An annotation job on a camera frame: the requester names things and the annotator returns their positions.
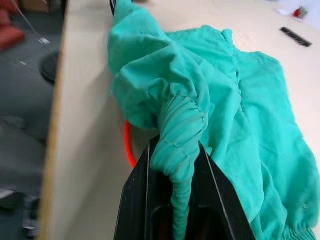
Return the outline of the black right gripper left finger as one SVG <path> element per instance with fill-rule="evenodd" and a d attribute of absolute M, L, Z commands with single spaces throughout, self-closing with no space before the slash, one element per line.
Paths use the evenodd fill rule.
<path fill-rule="evenodd" d="M 151 168 L 159 139 L 156 136 L 150 140 L 124 184 L 115 240 L 173 239 L 173 184 L 169 177 Z"/>

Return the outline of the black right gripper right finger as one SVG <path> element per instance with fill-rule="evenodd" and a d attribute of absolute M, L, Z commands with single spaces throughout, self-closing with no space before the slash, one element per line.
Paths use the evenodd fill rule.
<path fill-rule="evenodd" d="M 254 240 L 255 236 L 229 179 L 203 146 L 195 161 L 187 240 Z"/>

